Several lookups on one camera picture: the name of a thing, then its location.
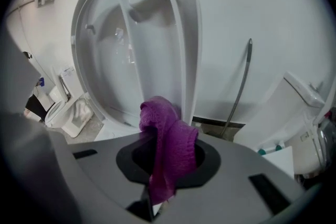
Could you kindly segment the white toilet with labelled tank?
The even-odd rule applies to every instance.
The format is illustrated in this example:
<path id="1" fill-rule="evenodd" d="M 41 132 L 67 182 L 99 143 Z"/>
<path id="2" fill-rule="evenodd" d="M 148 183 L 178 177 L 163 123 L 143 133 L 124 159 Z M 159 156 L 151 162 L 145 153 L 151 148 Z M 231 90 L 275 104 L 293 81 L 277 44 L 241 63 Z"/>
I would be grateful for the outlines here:
<path id="1" fill-rule="evenodd" d="M 92 118 L 93 111 L 84 98 L 84 91 L 73 67 L 57 73 L 53 67 L 50 73 L 55 86 L 49 93 L 54 104 L 48 110 L 45 124 L 52 129 L 62 129 L 70 137 L 79 135 Z"/>

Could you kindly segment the white toilet lid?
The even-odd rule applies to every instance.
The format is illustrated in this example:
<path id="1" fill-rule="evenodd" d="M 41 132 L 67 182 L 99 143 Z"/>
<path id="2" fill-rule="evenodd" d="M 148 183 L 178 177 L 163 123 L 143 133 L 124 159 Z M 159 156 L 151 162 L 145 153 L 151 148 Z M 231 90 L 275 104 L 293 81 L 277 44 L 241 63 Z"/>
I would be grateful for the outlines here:
<path id="1" fill-rule="evenodd" d="M 191 123 L 202 51 L 198 0 L 78 0 L 70 38 L 79 81 L 107 127 L 137 132 L 140 105 L 154 96 Z"/>

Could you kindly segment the purple cloth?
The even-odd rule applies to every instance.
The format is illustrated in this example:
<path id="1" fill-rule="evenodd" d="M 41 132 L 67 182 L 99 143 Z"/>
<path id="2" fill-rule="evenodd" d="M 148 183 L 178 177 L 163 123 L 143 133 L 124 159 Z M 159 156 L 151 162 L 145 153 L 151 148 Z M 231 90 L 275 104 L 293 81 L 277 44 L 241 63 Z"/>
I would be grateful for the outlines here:
<path id="1" fill-rule="evenodd" d="M 178 109 L 160 96 L 143 102 L 140 110 L 140 130 L 154 130 L 157 135 L 149 194 L 152 204 L 158 205 L 174 196 L 178 179 L 196 170 L 198 129 L 183 122 Z"/>

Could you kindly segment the white toilet bowl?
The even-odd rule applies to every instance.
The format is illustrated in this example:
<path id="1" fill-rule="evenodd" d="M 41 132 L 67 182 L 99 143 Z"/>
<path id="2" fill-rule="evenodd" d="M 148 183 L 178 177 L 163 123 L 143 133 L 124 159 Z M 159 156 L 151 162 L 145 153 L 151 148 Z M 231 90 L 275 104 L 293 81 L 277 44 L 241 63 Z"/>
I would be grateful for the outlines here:
<path id="1" fill-rule="evenodd" d="M 150 140 L 156 138 L 156 132 L 141 132 L 138 127 L 128 125 L 118 125 L 108 120 L 103 120 L 103 127 L 94 139 L 95 142 L 107 140 L 121 140 L 124 142 L 135 142 L 145 139 Z"/>

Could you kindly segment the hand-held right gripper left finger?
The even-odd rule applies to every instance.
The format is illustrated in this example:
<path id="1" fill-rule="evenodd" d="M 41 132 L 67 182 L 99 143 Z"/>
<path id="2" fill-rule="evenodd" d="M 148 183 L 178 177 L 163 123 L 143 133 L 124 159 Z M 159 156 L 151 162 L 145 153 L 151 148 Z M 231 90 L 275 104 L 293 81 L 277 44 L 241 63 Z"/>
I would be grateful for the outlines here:
<path id="1" fill-rule="evenodd" d="M 156 137 L 137 133 L 120 138 L 67 144 L 50 134 L 60 177 L 60 196 L 69 202 L 65 223 L 156 223 L 149 193 Z"/>

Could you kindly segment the white closed toilet with tank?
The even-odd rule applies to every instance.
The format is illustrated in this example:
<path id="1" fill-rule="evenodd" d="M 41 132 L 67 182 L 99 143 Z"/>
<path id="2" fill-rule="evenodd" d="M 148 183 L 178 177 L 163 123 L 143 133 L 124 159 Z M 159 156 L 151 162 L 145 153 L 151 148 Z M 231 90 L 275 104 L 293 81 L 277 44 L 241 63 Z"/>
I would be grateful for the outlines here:
<path id="1" fill-rule="evenodd" d="M 234 143 L 252 149 L 290 177 L 295 177 L 293 149 L 289 144 L 314 120 L 324 100 L 311 86 L 286 72 L 261 109 L 234 136 Z"/>

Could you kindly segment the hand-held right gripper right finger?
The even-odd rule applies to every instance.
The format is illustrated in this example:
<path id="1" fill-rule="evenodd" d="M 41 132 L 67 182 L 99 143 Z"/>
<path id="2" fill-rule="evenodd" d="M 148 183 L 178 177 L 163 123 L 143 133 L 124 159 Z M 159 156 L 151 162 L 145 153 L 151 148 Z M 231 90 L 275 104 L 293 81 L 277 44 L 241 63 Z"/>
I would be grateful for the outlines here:
<path id="1" fill-rule="evenodd" d="M 157 224 L 290 224 L 305 190 L 253 150 L 200 137 L 200 166 L 176 183 Z"/>

